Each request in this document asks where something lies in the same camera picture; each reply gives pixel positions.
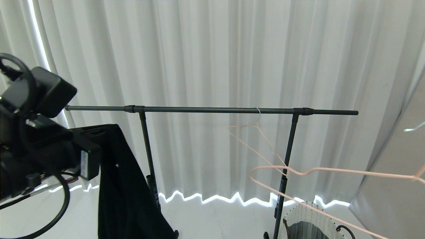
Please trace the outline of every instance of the white floor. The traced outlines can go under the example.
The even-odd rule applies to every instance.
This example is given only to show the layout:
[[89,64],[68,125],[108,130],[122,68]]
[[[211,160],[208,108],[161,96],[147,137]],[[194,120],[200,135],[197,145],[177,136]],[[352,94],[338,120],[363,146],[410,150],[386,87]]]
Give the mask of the white floor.
[[[98,189],[71,192],[71,204],[65,216],[41,239],[97,238]],[[63,193],[44,192],[0,212],[0,237],[24,236],[46,225],[62,205]],[[180,239],[262,239],[264,231],[272,236],[275,220],[274,207],[257,203],[243,206],[219,199],[202,203],[199,197],[184,201],[176,195],[166,203],[160,197],[161,209],[170,225],[179,230]],[[325,211],[350,223],[360,225],[346,206],[333,205]],[[371,239],[353,230],[357,239]]]

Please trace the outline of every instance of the black t-shirt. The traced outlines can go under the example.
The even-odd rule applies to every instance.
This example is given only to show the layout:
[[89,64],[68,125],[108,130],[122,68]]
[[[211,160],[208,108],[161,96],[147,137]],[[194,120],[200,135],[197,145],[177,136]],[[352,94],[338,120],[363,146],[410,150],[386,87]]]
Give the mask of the black t-shirt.
[[105,127],[99,192],[99,239],[174,239],[118,125]]

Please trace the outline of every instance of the white label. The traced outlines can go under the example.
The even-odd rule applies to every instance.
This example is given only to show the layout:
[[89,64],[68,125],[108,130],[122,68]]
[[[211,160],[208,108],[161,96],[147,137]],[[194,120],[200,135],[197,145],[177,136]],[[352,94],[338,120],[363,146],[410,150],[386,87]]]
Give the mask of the white label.
[[81,176],[87,178],[88,176],[88,153],[81,150]]

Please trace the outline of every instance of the light under curtain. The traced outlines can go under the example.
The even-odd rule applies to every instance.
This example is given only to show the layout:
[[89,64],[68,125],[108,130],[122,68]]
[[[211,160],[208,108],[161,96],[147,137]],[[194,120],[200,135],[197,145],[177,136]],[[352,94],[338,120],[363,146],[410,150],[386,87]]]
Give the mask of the light under curtain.
[[[0,0],[1,51],[42,65],[27,2]],[[424,1],[53,1],[34,0],[51,70],[78,88],[70,105],[264,107],[358,110],[301,116],[290,165],[366,170],[405,107],[424,45]],[[69,126],[121,126],[139,165],[148,165],[139,116],[66,112]],[[248,179],[267,165],[227,133],[259,115],[148,113],[159,191],[203,199],[269,201]],[[259,124],[284,157],[291,116]],[[235,132],[274,164],[256,130]],[[281,175],[260,171],[278,188]],[[289,176],[287,192],[312,201],[351,201],[362,177]]]

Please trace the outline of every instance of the clothes rack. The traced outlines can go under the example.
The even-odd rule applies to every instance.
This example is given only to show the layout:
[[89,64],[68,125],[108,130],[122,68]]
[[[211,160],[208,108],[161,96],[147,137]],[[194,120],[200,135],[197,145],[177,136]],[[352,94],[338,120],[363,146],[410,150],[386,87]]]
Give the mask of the clothes rack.
[[[313,114],[327,114],[327,115],[358,115],[358,111],[350,110],[316,110],[312,108],[217,108],[217,107],[161,107],[161,106],[142,106],[142,105],[126,105],[126,106],[71,106],[65,107],[67,111],[124,111],[128,113],[138,113],[140,122],[142,124],[144,145],[146,147],[146,155],[149,164],[150,175],[146,177],[147,183],[155,197],[156,203],[159,208],[158,188],[156,186],[155,170],[153,168],[152,152],[150,148],[149,135],[147,132],[146,124],[146,112],[181,112],[181,113],[225,113],[225,114],[292,114],[292,124],[289,133],[288,145],[286,148],[285,165],[289,165],[289,159],[291,157],[292,145],[294,143],[295,130],[298,123],[299,116],[313,115]],[[282,175],[280,179],[279,191],[282,193],[286,192],[286,185],[288,179],[285,175]],[[282,218],[284,198],[278,197],[274,217],[275,231],[273,233],[273,239],[278,238],[280,221]],[[264,232],[263,239],[269,239],[269,234]]]

